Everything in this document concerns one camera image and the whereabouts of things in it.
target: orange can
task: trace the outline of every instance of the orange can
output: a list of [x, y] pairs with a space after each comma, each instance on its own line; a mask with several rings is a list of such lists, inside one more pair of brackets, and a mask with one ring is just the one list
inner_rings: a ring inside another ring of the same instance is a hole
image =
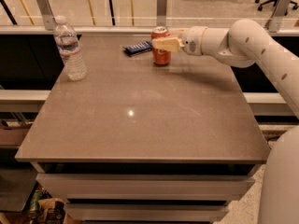
[[[157, 26], [152, 30], [151, 40], [154, 38], [167, 37], [169, 31], [164, 26]], [[171, 52], [163, 49], [152, 48], [153, 59], [156, 65], [164, 66], [170, 63]]]

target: table top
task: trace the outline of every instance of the table top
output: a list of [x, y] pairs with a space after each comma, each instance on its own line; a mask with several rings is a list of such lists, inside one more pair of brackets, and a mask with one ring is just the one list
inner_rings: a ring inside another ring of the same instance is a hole
[[65, 70], [16, 155], [40, 162], [265, 163], [269, 149], [231, 68], [213, 58], [123, 46], [145, 35], [83, 35], [88, 75]]

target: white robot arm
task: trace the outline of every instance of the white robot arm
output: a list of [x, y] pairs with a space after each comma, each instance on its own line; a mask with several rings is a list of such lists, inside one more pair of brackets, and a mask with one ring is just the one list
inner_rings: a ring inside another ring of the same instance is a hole
[[[178, 37], [152, 41], [156, 49], [212, 56], [221, 63], [248, 67], [257, 63], [299, 118], [299, 58], [248, 19], [230, 29], [192, 27]], [[299, 126], [284, 133], [267, 160], [259, 224], [299, 223]]]
[[248, 67], [257, 63], [294, 115], [299, 118], [299, 58], [276, 42], [255, 21], [236, 21], [230, 29], [195, 26], [178, 37], [157, 38], [156, 49], [212, 56], [221, 63]]

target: railing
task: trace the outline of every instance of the railing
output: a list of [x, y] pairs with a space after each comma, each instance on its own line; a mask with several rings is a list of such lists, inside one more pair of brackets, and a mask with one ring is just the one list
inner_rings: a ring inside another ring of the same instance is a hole
[[234, 21], [251, 18], [268, 26], [271, 32], [292, 30], [297, 33], [298, 14], [289, 8], [289, 0], [279, 0], [277, 9], [258, 11], [254, 0], [3, 0], [9, 11], [2, 12], [2, 30], [21, 27], [45, 27], [50, 30], [51, 15], [64, 15], [78, 29], [117, 27], [189, 27], [207, 25], [229, 27]]

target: plastic bottle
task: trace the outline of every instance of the plastic bottle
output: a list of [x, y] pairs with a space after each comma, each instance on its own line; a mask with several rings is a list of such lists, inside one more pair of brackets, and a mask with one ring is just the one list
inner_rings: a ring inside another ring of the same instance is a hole
[[87, 70], [74, 28], [65, 16], [55, 17], [54, 39], [70, 80], [81, 80]]

